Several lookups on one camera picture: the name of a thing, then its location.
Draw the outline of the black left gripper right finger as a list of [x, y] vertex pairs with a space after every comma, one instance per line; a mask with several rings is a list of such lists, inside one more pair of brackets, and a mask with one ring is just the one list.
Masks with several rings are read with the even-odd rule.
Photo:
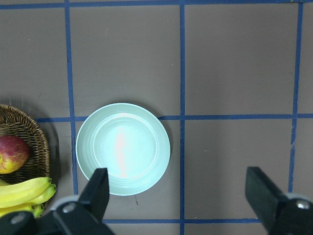
[[245, 196], [268, 235], [313, 233], [313, 201], [283, 193], [259, 167], [246, 170]]

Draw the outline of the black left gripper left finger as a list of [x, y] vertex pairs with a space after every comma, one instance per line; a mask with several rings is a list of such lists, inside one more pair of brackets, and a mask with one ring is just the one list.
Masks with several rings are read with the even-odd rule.
[[77, 200], [66, 201], [41, 218], [28, 211], [0, 219], [2, 235], [112, 235], [102, 222], [109, 202], [106, 168], [97, 168]]

